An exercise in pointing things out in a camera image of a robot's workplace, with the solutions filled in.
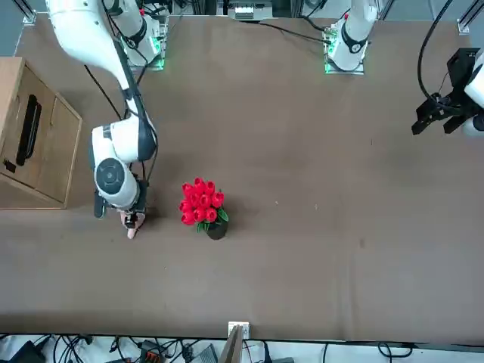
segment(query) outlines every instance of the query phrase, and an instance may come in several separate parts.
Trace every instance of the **tulip bouquet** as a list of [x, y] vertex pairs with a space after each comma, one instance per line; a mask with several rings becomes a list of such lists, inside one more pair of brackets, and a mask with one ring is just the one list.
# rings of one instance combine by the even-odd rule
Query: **tulip bouquet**
[[228, 216], [223, 209], [224, 194], [215, 190], [213, 181], [195, 178], [193, 185], [182, 185], [184, 200], [179, 209], [183, 213], [181, 221], [186, 225], [197, 223], [197, 231], [205, 231], [210, 237], [211, 231], [223, 230], [223, 237], [227, 230]]

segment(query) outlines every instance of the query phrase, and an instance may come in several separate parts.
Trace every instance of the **red tulip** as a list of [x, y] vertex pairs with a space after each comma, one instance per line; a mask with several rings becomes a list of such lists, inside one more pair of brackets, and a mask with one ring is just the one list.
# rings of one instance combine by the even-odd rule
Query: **red tulip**
[[183, 213], [183, 216], [181, 216], [181, 221], [186, 225], [193, 225], [195, 223], [194, 213], [191, 211]]
[[195, 188], [193, 185], [184, 183], [181, 186], [181, 189], [183, 190], [183, 194], [185, 195], [185, 198], [190, 198], [190, 196], [195, 192]]
[[205, 193], [207, 193], [208, 195], [212, 195], [214, 192], [215, 192], [215, 183], [209, 180], [206, 183]]
[[202, 222], [205, 219], [205, 209], [198, 207], [194, 210], [195, 222]]
[[197, 208], [200, 205], [200, 195], [197, 193], [192, 193], [190, 194], [188, 201], [193, 208]]
[[224, 203], [224, 194], [220, 191], [217, 191], [212, 195], [212, 205], [215, 208], [220, 208], [222, 204]]
[[212, 205], [212, 198], [210, 198], [209, 195], [202, 194], [200, 197], [200, 206], [203, 208], [208, 208], [210, 205]]
[[206, 185], [205, 185], [205, 182], [203, 181], [202, 178], [195, 178], [195, 180], [194, 180], [194, 188], [195, 188], [195, 191], [198, 194], [202, 194], [202, 193], [205, 192]]
[[210, 223], [214, 222], [217, 219], [217, 211], [213, 208], [209, 208], [205, 212], [205, 219]]
[[184, 199], [180, 202], [178, 209], [180, 209], [180, 212], [190, 212], [193, 208], [191, 207], [190, 202]]

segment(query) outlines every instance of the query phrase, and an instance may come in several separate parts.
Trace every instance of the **table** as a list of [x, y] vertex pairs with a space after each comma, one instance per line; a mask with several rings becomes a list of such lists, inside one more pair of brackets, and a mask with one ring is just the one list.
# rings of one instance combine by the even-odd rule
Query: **table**
[[[166, 69], [141, 86], [160, 140], [149, 196], [159, 218], [130, 241], [115, 213], [92, 217], [88, 132], [115, 115], [39, 14], [17, 53], [85, 127], [75, 207], [1, 214], [2, 330], [224, 337], [237, 320], [267, 339], [480, 342], [484, 143], [438, 125], [411, 135], [429, 26], [377, 23], [366, 75], [326, 76], [318, 43], [182, 17]], [[466, 44], [439, 25], [429, 90]], [[113, 78], [95, 74], [121, 109]], [[198, 175], [226, 193], [221, 241], [179, 221], [181, 185]]]

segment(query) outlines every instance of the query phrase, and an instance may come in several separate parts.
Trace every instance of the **box handle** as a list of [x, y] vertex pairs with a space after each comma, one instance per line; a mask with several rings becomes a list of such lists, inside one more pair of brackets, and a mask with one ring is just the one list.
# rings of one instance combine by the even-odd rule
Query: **box handle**
[[37, 102], [37, 97], [30, 95], [25, 119], [23, 120], [22, 134], [18, 143], [17, 158], [15, 160], [17, 165], [23, 166], [25, 161], [33, 155], [41, 112], [42, 105]]

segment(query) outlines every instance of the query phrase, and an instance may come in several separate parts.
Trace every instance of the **black vase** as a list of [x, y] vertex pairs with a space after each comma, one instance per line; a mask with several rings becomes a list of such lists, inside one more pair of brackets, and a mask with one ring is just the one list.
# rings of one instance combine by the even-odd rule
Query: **black vase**
[[216, 223], [209, 224], [209, 230], [206, 233], [213, 240], [219, 240], [225, 236], [225, 233], [227, 233], [228, 222], [224, 220], [220, 222], [221, 223], [219, 225]]

